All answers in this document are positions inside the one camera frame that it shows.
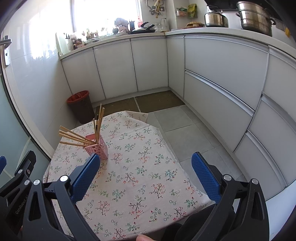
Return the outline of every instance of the kitchen cabinet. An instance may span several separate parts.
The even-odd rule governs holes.
[[[105,99],[93,49],[63,59],[62,65],[73,94],[88,90],[91,102]]]
[[[131,40],[138,90],[168,86],[168,58],[165,37]]]
[[[94,53],[107,99],[137,92],[129,39],[99,45]]]
[[[296,179],[296,122],[274,100],[262,96],[249,127],[279,167],[287,184]]]
[[[276,166],[274,160],[250,131],[244,135],[234,153],[249,176],[259,181],[265,200],[272,198],[285,188],[274,171]]]
[[[226,36],[185,36],[185,68],[222,86],[254,110],[264,85],[268,47]]]
[[[184,36],[166,39],[168,52],[168,85],[182,98],[184,91]]]
[[[184,99],[234,151],[254,111],[217,84],[188,70],[185,71]]]
[[[263,91],[296,121],[296,60],[271,46],[269,53]]]

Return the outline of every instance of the brown trash can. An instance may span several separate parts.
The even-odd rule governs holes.
[[[94,119],[95,113],[91,105],[89,91],[80,91],[72,95],[67,99],[67,104],[81,124],[86,124]]]

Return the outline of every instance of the pink plastic basket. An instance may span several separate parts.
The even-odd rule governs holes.
[[[96,135],[95,134],[91,134],[91,135],[88,135],[86,136],[87,139],[90,139],[90,140],[95,140],[96,139]],[[91,146],[86,146],[86,147],[83,147],[87,153],[89,155],[91,155],[92,153],[96,153],[100,156],[100,160],[105,160],[105,159],[108,159],[108,148],[102,138],[102,136],[100,135],[99,136],[99,143],[98,144],[94,144],[94,145],[91,145]]]

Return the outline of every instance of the table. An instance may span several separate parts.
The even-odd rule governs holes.
[[[123,111],[103,118],[101,135],[108,160],[77,207],[102,241],[134,238],[197,212],[213,202],[190,182],[159,129],[145,123],[148,114]],[[73,131],[92,134],[93,123]],[[59,144],[44,182],[69,175],[89,157],[82,147]],[[71,235],[57,200],[61,226]]]

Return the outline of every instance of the white kettle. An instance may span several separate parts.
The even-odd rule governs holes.
[[[160,21],[161,30],[162,31],[169,31],[168,20],[166,18],[162,18]]]

